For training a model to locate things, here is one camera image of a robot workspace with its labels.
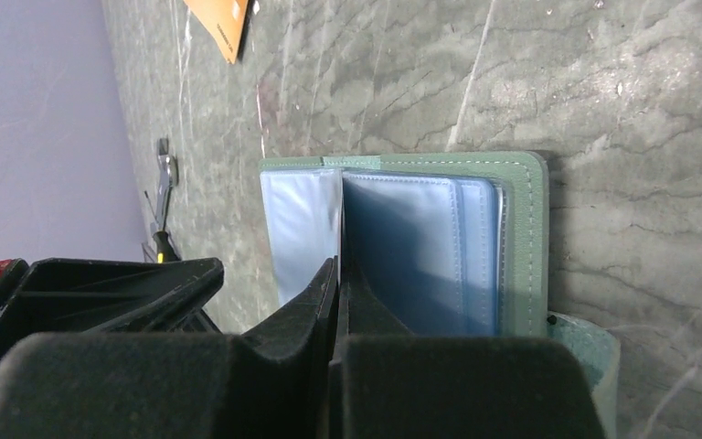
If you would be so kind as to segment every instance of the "orange paper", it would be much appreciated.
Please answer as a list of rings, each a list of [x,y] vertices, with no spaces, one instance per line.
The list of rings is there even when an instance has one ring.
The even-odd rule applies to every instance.
[[[184,0],[184,3],[217,41],[225,59],[235,64],[249,0]]]

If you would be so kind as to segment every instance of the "white stitching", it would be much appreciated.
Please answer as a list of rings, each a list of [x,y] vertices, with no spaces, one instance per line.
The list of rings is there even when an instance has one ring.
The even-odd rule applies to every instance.
[[[480,202],[480,216],[484,217],[485,216],[485,197],[483,195],[481,195],[480,200],[481,200],[481,202]],[[486,232],[487,232],[486,227],[483,227],[480,229],[480,241],[481,242],[485,242],[485,237],[487,234],[489,234]],[[486,276],[486,270],[488,270],[488,265],[489,265],[488,258],[485,257],[485,253],[482,253],[480,255],[480,265],[483,268],[483,270],[481,271],[481,274],[483,276],[483,278],[482,278],[483,284],[485,284],[488,281],[488,276]],[[487,300],[487,297],[484,298],[483,304],[481,305],[481,311],[480,311],[480,316],[483,319],[483,321],[487,321],[487,319],[488,319],[488,308],[485,306],[485,300]]]
[[[391,177],[391,176],[360,176],[359,174],[343,174],[343,178],[355,178],[357,180],[367,180],[367,181],[390,181],[394,183],[410,183],[412,181],[417,181],[419,183],[425,183],[427,185],[435,186],[449,186],[448,181],[440,181],[432,179],[429,177]]]
[[[507,199],[502,197],[501,199],[502,203],[502,208],[500,211],[502,212],[502,218],[499,221],[499,252],[497,253],[499,257],[499,280],[497,281],[496,285],[499,288],[499,297],[504,297],[505,292],[506,292],[506,279],[507,279],[507,263],[506,263],[506,250],[507,250],[507,210],[509,209],[508,205],[509,203],[507,202]],[[499,307],[498,307],[498,313],[500,316],[503,316],[505,314],[505,307],[507,304],[503,299],[499,299]]]
[[[382,165],[516,165],[522,166],[526,170],[526,184],[528,185],[528,334],[533,333],[532,323],[532,302],[533,297],[533,278],[534,278],[534,189],[531,187],[531,172],[528,166],[520,162],[510,162],[501,160],[441,160],[441,161],[426,161],[426,162],[389,162],[381,160]]]
[[[377,165],[378,162],[368,162],[367,160],[337,160],[326,159],[324,165]]]
[[[267,163],[262,165],[262,168],[267,169],[269,167],[320,167],[321,165],[321,163]]]
[[[331,174],[330,169],[321,169],[321,168],[316,168],[316,171],[324,171],[324,174],[307,174],[309,171],[313,171],[314,169],[295,169],[293,171],[278,171],[278,173],[267,173],[266,176],[268,178],[272,177],[305,177],[305,176],[326,176],[327,174]]]
[[[459,250],[462,248],[462,236],[461,236],[461,231],[459,229],[459,220],[456,215],[456,211],[458,210],[459,202],[456,199],[458,196],[458,188],[453,187],[453,190],[451,191],[451,203],[453,204],[453,209],[451,212],[451,222],[453,226],[453,276],[459,280],[459,282],[456,283],[456,297],[457,299],[461,302],[460,307],[462,308],[462,313],[466,316],[467,310],[465,309],[464,305],[464,294],[462,294],[462,284],[463,284],[463,270],[460,266],[460,261],[462,258],[459,257]],[[467,330],[467,320],[466,318],[462,321],[463,327],[462,329],[464,331]]]

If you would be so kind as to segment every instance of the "black foam padding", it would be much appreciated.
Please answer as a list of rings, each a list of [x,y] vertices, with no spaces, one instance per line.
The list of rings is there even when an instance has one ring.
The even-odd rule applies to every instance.
[[[176,327],[176,332],[211,332],[220,333],[217,324],[211,320],[205,310],[200,309],[187,317]]]
[[[0,359],[39,332],[171,331],[224,282],[217,258],[163,264],[14,260],[0,277]],[[206,320],[207,327],[213,322]]]
[[[0,438],[212,437],[228,338],[34,335],[0,363]]]
[[[601,439],[580,364],[545,339],[350,337],[345,439]]]
[[[375,297],[367,283],[367,278],[350,253],[343,260],[343,265],[344,271],[341,277],[344,279],[344,283],[341,289],[343,290],[342,295],[346,297],[347,307],[340,313],[342,315],[345,311],[346,315],[339,317],[338,321],[342,322],[343,325],[338,327],[338,331],[345,331],[346,334],[364,333],[367,335],[412,334]]]

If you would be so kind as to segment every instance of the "green leather folder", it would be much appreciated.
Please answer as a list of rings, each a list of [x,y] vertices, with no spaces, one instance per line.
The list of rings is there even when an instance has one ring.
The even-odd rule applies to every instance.
[[[616,433],[620,343],[571,316],[548,317],[548,169],[531,152],[270,158],[261,170],[342,167],[414,174],[484,177],[504,192],[500,233],[500,327],[503,336],[550,337],[582,364],[609,439]]]
[[[547,334],[548,170],[529,152],[480,152],[261,161],[261,169],[345,167],[418,174],[485,177],[504,191],[500,261],[500,327],[506,336]]]

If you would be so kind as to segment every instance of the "green leather strap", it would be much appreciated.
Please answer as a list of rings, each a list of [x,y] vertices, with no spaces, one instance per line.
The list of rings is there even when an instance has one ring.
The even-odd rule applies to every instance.
[[[548,336],[564,344],[582,365],[607,439],[616,439],[620,342],[591,322],[553,315],[556,323],[548,326]]]

